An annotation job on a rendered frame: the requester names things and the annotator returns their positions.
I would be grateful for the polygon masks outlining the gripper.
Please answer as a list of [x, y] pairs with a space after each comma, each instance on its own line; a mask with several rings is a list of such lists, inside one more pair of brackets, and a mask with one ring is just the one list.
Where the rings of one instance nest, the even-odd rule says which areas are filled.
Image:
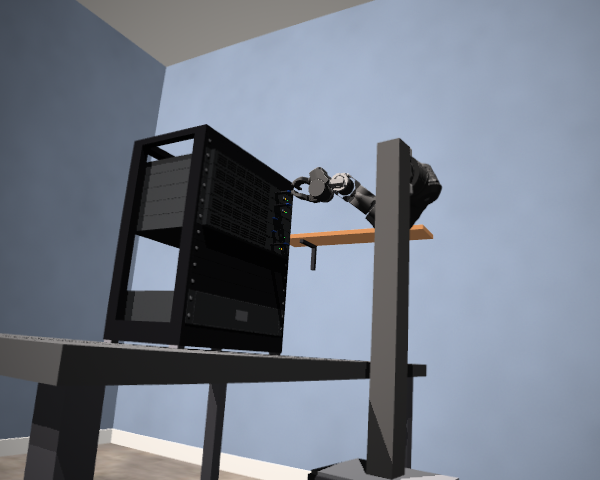
[[302, 184], [309, 185], [308, 191], [310, 195], [291, 190], [291, 193], [301, 200], [306, 200], [313, 203], [330, 202], [334, 197], [334, 192], [331, 185], [341, 187], [344, 184], [344, 178], [342, 176], [337, 176], [336, 179], [332, 179], [330, 176], [328, 176], [327, 171], [325, 171], [322, 167], [315, 168], [309, 172], [309, 175], [309, 178], [303, 176], [298, 177], [291, 184], [297, 190], [302, 190], [300, 187]]

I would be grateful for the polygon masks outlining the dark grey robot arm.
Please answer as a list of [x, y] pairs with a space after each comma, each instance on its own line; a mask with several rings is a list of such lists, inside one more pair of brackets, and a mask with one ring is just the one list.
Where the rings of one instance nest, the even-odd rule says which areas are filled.
[[[365, 218], [375, 229], [376, 196], [360, 185], [360, 182], [357, 180], [355, 180], [354, 189], [354, 183], [350, 179], [352, 178], [351, 175], [337, 173], [332, 179], [336, 179], [337, 176], [342, 176], [344, 178], [344, 184], [341, 187], [331, 185], [334, 194], [343, 195], [343, 200], [352, 204], [362, 213], [367, 214], [369, 212]], [[420, 163], [412, 157], [412, 149], [410, 148], [410, 229], [419, 219], [426, 207], [439, 197], [442, 186], [438, 181], [439, 180], [431, 166], [426, 163]], [[350, 193], [350, 196], [346, 196]]]

